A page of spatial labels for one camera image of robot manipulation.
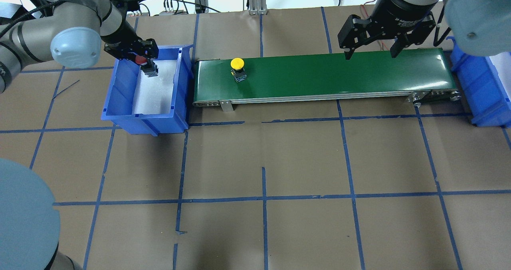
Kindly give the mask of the blue bin near left arm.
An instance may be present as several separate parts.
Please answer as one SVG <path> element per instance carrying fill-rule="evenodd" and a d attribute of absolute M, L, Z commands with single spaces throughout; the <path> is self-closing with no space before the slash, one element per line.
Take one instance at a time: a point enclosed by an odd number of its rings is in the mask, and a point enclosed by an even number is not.
<path fill-rule="evenodd" d="M 132 135 L 157 137 L 188 130 L 191 48 L 161 46 L 155 77 L 148 77 L 133 62 L 115 61 L 101 120 L 111 121 Z"/>

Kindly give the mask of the blue bin near right arm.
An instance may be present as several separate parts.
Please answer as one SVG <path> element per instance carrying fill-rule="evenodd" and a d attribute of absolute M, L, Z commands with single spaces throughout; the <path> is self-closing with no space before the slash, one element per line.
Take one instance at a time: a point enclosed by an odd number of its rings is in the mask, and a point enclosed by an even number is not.
<path fill-rule="evenodd" d="M 453 36 L 452 71 L 458 76 L 471 109 L 471 123 L 478 127 L 511 126 L 510 84 L 502 84 L 489 57 L 463 52 Z"/>

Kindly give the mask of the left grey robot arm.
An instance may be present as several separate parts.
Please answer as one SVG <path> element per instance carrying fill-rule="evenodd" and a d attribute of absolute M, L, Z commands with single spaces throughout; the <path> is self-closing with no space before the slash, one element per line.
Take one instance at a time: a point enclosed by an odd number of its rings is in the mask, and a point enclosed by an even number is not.
<path fill-rule="evenodd" d="M 66 68 L 91 68 L 101 53 L 135 63 L 148 77 L 158 75 L 159 49 L 140 38 L 126 21 L 145 0 L 44 0 L 1 26 L 1 92 L 27 66 L 56 61 Z"/>

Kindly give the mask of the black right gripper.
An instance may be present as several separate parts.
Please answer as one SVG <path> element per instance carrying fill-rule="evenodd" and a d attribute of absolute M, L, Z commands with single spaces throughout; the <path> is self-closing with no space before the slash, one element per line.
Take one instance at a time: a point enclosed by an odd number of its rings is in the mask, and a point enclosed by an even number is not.
<path fill-rule="evenodd" d="M 377 0 L 367 17 L 349 15 L 339 30 L 338 43 L 350 60 L 355 50 L 378 40 L 394 40 L 392 58 L 409 46 L 420 46 L 436 26 L 432 9 L 435 3 L 411 4 L 405 0 Z"/>

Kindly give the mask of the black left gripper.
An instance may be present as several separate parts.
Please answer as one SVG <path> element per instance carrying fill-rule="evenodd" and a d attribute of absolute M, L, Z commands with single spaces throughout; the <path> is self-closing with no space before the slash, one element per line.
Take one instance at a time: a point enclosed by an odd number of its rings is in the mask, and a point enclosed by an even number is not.
<path fill-rule="evenodd" d="M 153 59 L 157 59 L 159 49 L 155 39 L 143 40 L 131 26 L 121 26 L 110 35 L 103 37 L 104 51 L 119 60 L 135 61 L 136 56 L 147 59 L 142 64 L 142 72 L 146 77 L 157 77 L 158 66 Z"/>

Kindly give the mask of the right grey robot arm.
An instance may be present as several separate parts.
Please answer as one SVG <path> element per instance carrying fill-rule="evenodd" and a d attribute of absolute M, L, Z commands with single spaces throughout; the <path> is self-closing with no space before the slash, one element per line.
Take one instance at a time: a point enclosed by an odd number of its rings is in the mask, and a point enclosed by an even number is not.
<path fill-rule="evenodd" d="M 377 40 L 394 40 L 395 58 L 423 44 L 432 31 L 439 46 L 453 33 L 458 47 L 472 56 L 510 52 L 510 0 L 376 0 L 363 19 L 350 15 L 338 33 L 339 47 L 351 59 L 356 49 Z"/>

